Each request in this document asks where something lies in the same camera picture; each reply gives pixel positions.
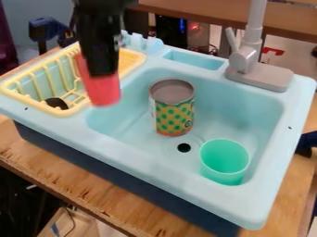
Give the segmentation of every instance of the yellow dish rack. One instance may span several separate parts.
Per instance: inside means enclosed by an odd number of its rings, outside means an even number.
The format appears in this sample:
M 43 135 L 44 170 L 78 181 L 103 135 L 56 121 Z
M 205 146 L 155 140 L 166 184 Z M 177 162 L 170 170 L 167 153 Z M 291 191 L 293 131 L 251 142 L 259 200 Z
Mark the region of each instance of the yellow dish rack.
M 83 88 L 77 64 L 73 57 L 81 51 L 78 43 L 49 56 L 39 64 L 18 73 L 5 81 L 0 90 L 14 99 L 34 106 L 57 117 L 71 116 L 90 103 Z M 146 60 L 144 54 L 122 48 L 120 50 L 119 75 L 125 75 L 140 66 Z M 61 98 L 69 107 L 51 107 L 46 99 Z

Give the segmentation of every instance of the green cup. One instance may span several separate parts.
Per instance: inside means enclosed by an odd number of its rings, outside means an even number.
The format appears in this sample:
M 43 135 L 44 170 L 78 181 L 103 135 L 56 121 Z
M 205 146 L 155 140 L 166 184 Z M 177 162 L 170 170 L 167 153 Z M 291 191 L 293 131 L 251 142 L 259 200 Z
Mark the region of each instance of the green cup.
M 241 184 L 250 160 L 239 143 L 216 139 L 200 147 L 200 174 L 225 185 Z

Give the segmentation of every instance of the toy sink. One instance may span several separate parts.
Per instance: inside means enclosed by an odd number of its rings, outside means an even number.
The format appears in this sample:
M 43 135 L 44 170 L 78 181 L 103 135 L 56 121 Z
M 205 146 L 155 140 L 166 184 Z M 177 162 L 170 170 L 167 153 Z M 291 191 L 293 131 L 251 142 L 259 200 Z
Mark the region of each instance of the toy sink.
M 225 59 L 163 46 L 124 77 L 122 99 L 115 106 L 86 105 L 68 117 L 57 117 L 0 94 L 0 111 L 221 218 L 256 230 L 264 225 L 294 154 L 315 81 L 295 75 L 285 93 L 274 93 L 226 80 L 227 66 Z M 196 87 L 195 124 L 184 136 L 161 136 L 152 126 L 148 87 L 164 78 L 188 80 Z M 247 149 L 251 163 L 241 185 L 222 185 L 199 174 L 199 147 L 216 138 L 239 142 Z M 189 144 L 190 151 L 178 151 L 180 143 Z

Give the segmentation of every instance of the white faucet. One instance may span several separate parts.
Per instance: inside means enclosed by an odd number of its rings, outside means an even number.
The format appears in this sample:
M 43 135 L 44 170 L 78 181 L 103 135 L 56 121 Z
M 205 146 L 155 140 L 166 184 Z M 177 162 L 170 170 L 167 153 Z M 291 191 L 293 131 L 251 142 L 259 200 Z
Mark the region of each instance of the white faucet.
M 238 48 L 232 28 L 226 29 L 233 53 L 225 77 L 229 80 L 254 85 L 270 91 L 285 92 L 294 73 L 268 64 L 259 63 L 262 46 L 263 19 L 267 0 L 251 0 L 245 36 Z

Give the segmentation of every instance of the can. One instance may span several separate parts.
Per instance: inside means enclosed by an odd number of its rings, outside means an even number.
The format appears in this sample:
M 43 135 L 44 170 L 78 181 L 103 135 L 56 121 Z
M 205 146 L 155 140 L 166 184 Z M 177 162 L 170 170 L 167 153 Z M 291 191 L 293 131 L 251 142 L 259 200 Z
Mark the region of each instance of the can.
M 188 133 L 194 124 L 194 85 L 179 79 L 156 81 L 149 87 L 149 110 L 157 133 L 166 136 Z

